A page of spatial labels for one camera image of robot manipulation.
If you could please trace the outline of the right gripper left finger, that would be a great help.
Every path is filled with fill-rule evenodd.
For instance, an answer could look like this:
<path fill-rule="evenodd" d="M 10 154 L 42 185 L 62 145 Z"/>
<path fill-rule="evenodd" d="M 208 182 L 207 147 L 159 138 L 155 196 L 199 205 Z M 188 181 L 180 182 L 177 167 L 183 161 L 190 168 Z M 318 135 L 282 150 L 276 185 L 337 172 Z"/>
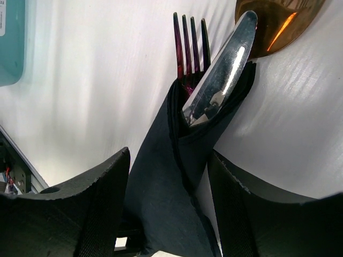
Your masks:
<path fill-rule="evenodd" d="M 113 256 L 128 148 L 38 194 L 1 194 L 1 256 Z"/>

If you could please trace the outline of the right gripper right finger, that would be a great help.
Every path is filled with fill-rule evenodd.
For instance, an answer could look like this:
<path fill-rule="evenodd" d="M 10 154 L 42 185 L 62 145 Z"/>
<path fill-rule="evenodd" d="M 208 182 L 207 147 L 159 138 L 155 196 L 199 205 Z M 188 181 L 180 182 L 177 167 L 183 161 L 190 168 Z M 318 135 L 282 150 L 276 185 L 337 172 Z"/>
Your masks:
<path fill-rule="evenodd" d="M 218 152 L 207 169 L 224 256 L 342 256 L 341 193 L 292 193 Z"/>

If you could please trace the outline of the black paper napkin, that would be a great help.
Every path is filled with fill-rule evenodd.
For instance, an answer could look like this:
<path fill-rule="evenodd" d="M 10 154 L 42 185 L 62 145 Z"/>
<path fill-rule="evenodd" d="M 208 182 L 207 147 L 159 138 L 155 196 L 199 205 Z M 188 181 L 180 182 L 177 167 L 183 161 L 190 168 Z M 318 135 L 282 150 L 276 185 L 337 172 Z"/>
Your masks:
<path fill-rule="evenodd" d="M 174 81 L 129 174 L 124 215 L 144 230 L 140 256 L 218 256 L 217 239 L 195 191 L 207 159 L 250 92 L 256 64 L 248 62 L 228 102 L 190 130 L 181 121 L 181 84 Z"/>

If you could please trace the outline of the iridescent fork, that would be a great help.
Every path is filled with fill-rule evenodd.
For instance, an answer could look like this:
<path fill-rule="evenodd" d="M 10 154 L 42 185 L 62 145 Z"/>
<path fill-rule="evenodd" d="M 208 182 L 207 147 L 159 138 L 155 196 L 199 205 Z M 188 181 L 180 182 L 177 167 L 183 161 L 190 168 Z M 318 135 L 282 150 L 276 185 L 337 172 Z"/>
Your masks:
<path fill-rule="evenodd" d="M 201 20 L 203 69 L 200 68 L 200 55 L 194 17 L 190 18 L 190 27 L 188 27 L 187 18 L 183 15 L 182 27 L 180 27 L 178 15 L 175 12 L 173 13 L 173 26 L 176 47 L 177 80 L 181 83 L 185 95 L 190 96 L 211 65 L 206 21 L 205 19 Z"/>

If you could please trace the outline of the copper spoon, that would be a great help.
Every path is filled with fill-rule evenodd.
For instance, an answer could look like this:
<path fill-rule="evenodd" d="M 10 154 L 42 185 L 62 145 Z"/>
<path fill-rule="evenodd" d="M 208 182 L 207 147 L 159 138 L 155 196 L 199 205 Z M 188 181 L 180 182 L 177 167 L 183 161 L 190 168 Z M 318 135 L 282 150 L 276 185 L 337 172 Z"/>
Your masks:
<path fill-rule="evenodd" d="M 250 59 L 271 55 L 296 40 L 312 23 L 325 0 L 237 0 L 235 21 L 246 11 L 257 15 Z"/>

